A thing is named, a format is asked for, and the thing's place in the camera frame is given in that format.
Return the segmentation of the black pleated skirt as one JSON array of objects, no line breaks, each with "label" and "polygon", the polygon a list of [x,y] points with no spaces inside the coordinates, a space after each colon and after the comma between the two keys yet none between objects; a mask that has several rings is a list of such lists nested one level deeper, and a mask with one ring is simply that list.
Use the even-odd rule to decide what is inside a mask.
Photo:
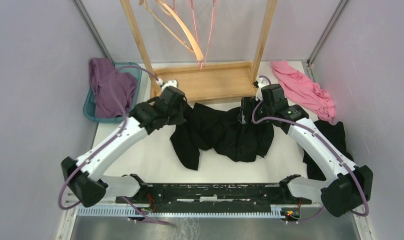
[{"label": "black pleated skirt", "polygon": [[238,120],[241,108],[217,110],[196,103],[184,110],[185,123],[177,125],[170,137],[176,156],[187,169],[198,170],[200,152],[214,149],[234,162],[250,163],[267,155],[274,128],[250,121],[254,104],[245,111],[245,123]]}]

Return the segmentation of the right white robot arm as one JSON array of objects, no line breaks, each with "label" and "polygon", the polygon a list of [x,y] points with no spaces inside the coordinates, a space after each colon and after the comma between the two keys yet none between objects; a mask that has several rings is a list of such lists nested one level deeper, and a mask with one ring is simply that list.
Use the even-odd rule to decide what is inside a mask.
[{"label": "right white robot arm", "polygon": [[351,212],[360,217],[369,215],[373,172],[366,166],[357,166],[341,153],[316,127],[309,114],[299,105],[289,105],[279,84],[259,87],[258,105],[253,111],[253,123],[272,123],[295,140],[313,159],[325,176],[315,180],[294,174],[285,178],[279,189],[279,199],[291,204],[298,198],[311,200],[333,216]]}]

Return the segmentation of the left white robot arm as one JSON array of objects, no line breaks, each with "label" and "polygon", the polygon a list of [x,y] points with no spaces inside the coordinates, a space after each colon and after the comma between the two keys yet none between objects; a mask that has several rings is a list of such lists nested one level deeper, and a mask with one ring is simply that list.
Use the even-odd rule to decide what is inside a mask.
[{"label": "left white robot arm", "polygon": [[58,197],[59,207],[67,209],[62,204],[66,188],[86,208],[110,197],[129,197],[137,204],[142,203],[147,197],[147,190],[135,175],[107,176],[104,173],[129,148],[155,130],[184,123],[183,111],[186,106],[185,94],[172,85],[167,86],[160,96],[135,105],[117,131],[95,148],[76,159],[69,156],[64,158],[61,169],[65,182]]}]

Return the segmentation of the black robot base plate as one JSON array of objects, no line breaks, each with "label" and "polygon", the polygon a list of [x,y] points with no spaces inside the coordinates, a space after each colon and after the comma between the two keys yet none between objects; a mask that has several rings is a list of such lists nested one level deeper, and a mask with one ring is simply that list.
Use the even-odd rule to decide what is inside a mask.
[{"label": "black robot base plate", "polygon": [[132,197],[155,213],[267,213],[271,205],[308,205],[277,183],[147,183]]}]

